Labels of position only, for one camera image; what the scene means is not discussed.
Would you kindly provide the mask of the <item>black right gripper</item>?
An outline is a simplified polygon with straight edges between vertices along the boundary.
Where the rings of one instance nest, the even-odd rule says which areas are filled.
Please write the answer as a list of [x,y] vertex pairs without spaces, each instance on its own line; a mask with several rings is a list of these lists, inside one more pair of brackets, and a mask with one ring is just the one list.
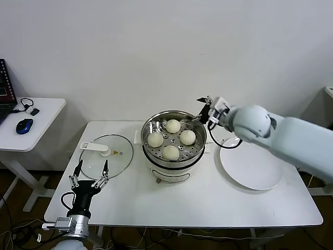
[[200,97],[197,101],[205,103],[204,107],[197,116],[192,117],[192,121],[200,121],[201,123],[215,123],[214,118],[212,117],[212,98],[210,96]]

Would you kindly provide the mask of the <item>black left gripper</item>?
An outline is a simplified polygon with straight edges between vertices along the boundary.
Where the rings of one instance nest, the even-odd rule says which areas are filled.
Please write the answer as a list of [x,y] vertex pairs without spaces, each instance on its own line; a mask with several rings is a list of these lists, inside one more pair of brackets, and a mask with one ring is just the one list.
[[72,208],[67,212],[67,217],[71,215],[82,215],[90,218],[91,212],[89,211],[89,208],[93,196],[98,194],[110,179],[108,176],[109,168],[107,159],[101,177],[95,182],[93,180],[79,180],[82,165],[83,160],[81,159],[75,167],[73,174],[69,175],[69,181],[71,188],[73,188],[72,191],[75,194],[75,199]]

